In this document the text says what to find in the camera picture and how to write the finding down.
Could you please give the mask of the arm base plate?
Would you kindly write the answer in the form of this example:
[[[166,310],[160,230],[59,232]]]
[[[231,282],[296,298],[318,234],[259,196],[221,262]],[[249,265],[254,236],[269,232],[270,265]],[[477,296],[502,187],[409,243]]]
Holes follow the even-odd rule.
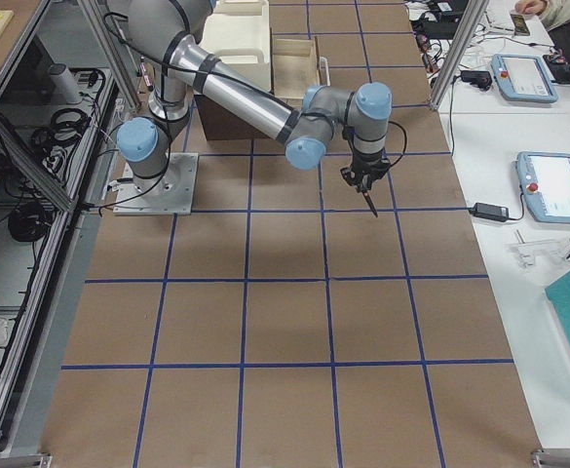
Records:
[[[190,215],[198,171],[197,153],[171,154],[167,172],[161,179],[140,179],[133,176],[129,163],[123,178],[129,181],[118,187],[120,204],[113,206],[115,215]]]

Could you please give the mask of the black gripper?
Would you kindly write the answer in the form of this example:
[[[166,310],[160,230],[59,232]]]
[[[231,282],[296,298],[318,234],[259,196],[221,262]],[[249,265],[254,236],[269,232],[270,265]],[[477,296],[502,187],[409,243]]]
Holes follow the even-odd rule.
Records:
[[[368,193],[375,180],[381,179],[391,168],[389,159],[384,158],[381,152],[359,153],[355,151],[349,166],[340,170],[343,180],[361,193]]]

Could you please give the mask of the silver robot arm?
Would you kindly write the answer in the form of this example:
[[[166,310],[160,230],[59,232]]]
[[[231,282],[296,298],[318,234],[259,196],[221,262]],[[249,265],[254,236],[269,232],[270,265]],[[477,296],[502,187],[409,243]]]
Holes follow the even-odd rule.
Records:
[[[354,92],[312,86],[301,109],[295,109],[201,48],[215,6],[213,1],[132,1],[126,13],[109,14],[126,22],[124,45],[157,73],[149,97],[151,113],[161,120],[186,115],[185,95],[192,89],[282,144],[288,162],[299,170],[314,169],[340,134],[352,152],[351,163],[340,173],[348,185],[367,194],[392,167],[384,155],[391,90],[381,82]]]

